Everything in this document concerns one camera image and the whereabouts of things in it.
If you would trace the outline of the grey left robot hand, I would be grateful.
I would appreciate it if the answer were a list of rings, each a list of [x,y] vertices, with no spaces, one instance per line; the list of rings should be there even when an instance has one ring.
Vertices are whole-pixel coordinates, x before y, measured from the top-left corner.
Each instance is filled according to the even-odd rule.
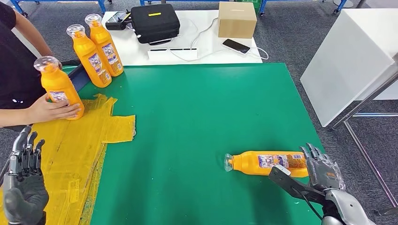
[[[44,225],[49,194],[41,170],[45,140],[35,142],[38,134],[24,127],[15,139],[0,177],[3,210],[8,225]]]

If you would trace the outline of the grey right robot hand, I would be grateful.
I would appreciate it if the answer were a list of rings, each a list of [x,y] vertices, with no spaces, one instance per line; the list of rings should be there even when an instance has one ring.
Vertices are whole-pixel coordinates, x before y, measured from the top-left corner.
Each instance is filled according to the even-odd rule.
[[[319,191],[339,189],[345,191],[346,185],[337,162],[333,162],[327,154],[314,145],[307,143],[299,148],[306,159],[309,185]]]

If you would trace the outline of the person's right hand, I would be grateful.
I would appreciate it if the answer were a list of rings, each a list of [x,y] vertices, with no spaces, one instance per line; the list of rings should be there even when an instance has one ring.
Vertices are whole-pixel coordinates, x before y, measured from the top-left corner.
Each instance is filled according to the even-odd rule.
[[[28,124],[77,118],[78,113],[83,111],[81,103],[49,102],[47,97],[48,95],[44,94],[27,109],[26,122]]]

